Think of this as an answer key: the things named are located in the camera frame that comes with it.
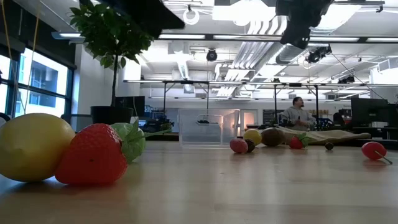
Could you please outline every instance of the wooden tabletop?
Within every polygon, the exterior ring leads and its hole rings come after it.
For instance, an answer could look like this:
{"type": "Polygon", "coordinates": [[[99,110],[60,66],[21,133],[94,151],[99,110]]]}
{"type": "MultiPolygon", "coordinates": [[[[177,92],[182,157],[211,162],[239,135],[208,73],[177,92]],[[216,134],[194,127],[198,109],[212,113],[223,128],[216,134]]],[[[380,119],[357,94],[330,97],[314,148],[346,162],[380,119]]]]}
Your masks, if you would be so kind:
{"type": "Polygon", "coordinates": [[[394,165],[368,161],[356,147],[233,154],[148,142],[108,187],[0,176],[0,223],[395,223],[398,153],[387,156],[394,165]]]}

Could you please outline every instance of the red fruit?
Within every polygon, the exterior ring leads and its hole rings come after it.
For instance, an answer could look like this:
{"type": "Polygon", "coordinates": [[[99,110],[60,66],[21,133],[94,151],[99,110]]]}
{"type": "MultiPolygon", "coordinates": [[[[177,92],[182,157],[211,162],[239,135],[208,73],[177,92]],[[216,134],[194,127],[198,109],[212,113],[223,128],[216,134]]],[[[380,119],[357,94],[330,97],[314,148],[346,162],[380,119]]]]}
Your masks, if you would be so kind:
{"type": "Polygon", "coordinates": [[[380,153],[383,156],[386,156],[387,150],[386,148],[378,143],[378,142],[368,142],[362,146],[362,153],[371,160],[378,160],[382,157],[377,154],[375,151],[380,153]]]}
{"type": "Polygon", "coordinates": [[[292,149],[302,149],[304,147],[303,143],[300,141],[300,139],[296,136],[292,138],[289,144],[290,148],[292,149]]]}
{"type": "Polygon", "coordinates": [[[243,139],[233,139],[229,142],[229,146],[236,153],[245,153],[248,151],[248,144],[243,139]]]}
{"type": "Polygon", "coordinates": [[[92,124],[71,141],[55,171],[64,184],[110,184],[126,171],[121,140],[107,124],[92,124]]]}

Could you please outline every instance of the yellow lemon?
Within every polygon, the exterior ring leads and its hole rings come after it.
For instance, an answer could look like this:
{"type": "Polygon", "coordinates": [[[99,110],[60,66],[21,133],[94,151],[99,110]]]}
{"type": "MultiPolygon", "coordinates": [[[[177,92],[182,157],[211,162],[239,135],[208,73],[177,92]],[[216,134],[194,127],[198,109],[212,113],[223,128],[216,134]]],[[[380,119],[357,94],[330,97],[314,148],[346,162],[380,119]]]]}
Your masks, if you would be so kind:
{"type": "Polygon", "coordinates": [[[0,127],[0,174],[22,182],[52,177],[73,137],[66,121],[49,114],[8,121],[0,127]]]}
{"type": "Polygon", "coordinates": [[[255,145],[258,145],[261,143],[261,135],[259,131],[255,129],[249,129],[243,134],[243,139],[250,139],[254,141],[255,145]]]}

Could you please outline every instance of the clear plastic bin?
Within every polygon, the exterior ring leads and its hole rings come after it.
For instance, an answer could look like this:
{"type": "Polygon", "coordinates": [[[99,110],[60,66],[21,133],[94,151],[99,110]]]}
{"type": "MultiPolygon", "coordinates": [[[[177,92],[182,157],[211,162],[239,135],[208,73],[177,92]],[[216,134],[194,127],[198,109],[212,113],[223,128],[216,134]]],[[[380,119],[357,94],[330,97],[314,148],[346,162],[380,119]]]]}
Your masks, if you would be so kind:
{"type": "Polygon", "coordinates": [[[229,147],[238,135],[239,110],[180,109],[182,147],[229,147]]]}

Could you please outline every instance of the plant pot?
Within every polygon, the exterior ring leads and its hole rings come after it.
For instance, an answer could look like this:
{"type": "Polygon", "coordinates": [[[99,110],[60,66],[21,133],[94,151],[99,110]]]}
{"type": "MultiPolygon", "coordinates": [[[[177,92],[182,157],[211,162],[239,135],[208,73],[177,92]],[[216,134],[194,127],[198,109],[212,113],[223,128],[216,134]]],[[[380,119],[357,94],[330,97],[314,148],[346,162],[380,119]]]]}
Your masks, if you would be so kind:
{"type": "Polygon", "coordinates": [[[132,108],[114,106],[92,106],[91,116],[94,124],[130,123],[132,108]]]}

